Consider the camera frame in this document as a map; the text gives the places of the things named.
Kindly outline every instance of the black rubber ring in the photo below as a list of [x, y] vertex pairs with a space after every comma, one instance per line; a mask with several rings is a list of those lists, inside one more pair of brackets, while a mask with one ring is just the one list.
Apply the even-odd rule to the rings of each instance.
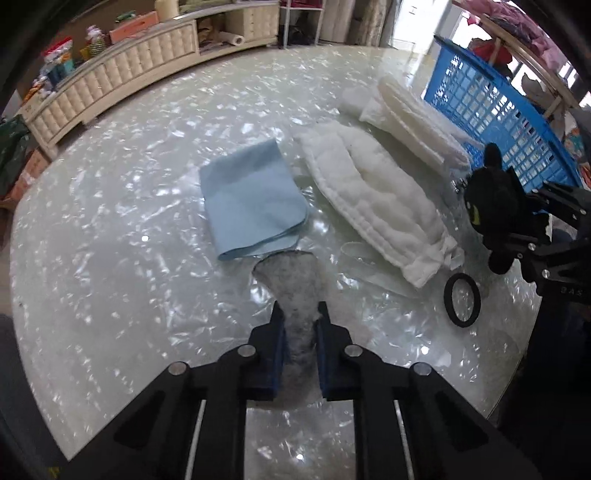
[[[453, 286], [456, 284], [458, 280], [465, 280], [465, 282], [470, 285], [472, 289], [472, 294], [474, 295], [474, 307], [472, 308], [472, 314], [467, 321], [463, 322], [457, 316], [457, 313], [453, 307], [453, 300], [452, 300], [452, 292]], [[443, 290], [443, 304], [445, 305], [445, 309], [449, 319], [458, 325], [458, 327], [468, 328], [474, 324], [478, 316], [480, 315], [480, 307], [482, 302], [480, 300], [480, 290], [478, 290], [478, 285], [470, 275], [466, 275], [465, 273], [455, 273], [445, 284], [445, 289]]]

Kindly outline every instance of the cardboard box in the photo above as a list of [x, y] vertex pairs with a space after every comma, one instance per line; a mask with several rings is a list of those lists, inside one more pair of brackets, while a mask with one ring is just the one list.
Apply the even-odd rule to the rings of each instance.
[[0, 208], [13, 210], [17, 207], [18, 202], [22, 199], [25, 192], [33, 185], [35, 180], [45, 171], [49, 166], [48, 159], [36, 148], [28, 155], [25, 168], [17, 179], [16, 183], [8, 192], [8, 194], [0, 200]]
[[132, 37], [138, 32], [145, 30], [146, 28], [153, 27], [158, 24], [158, 14], [154, 12], [140, 15], [139, 17], [132, 18], [131, 20], [121, 24], [120, 27], [111, 30], [109, 36], [111, 42], [114, 44], [124, 38]]

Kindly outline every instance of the pink clothing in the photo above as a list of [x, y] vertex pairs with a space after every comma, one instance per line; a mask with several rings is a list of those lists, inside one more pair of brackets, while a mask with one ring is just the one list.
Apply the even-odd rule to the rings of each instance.
[[520, 25], [531, 38], [531, 51], [537, 55], [549, 70], [557, 71], [567, 62], [556, 43], [525, 13], [512, 5], [493, 0], [459, 0], [458, 4], [470, 13], [481, 17], [502, 18], [514, 25]]

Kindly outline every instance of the blue plastic basket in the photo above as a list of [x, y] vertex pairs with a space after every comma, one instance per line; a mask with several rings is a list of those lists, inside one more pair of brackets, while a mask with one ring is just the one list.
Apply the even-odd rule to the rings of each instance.
[[[526, 192], [544, 180], [581, 186], [576, 163], [529, 101], [472, 52], [435, 40], [441, 53], [425, 100], [473, 138], [496, 143]], [[465, 146], [474, 168], [481, 167], [482, 152]]]

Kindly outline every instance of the paper towel roll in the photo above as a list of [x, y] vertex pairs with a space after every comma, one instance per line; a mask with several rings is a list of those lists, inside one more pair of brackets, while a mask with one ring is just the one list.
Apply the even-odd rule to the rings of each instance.
[[234, 35], [233, 33], [220, 32], [217, 37], [220, 41], [229, 43], [230, 45], [242, 45], [244, 43], [244, 37], [241, 35]]
[[154, 8], [161, 22], [178, 16], [178, 0], [156, 0]]

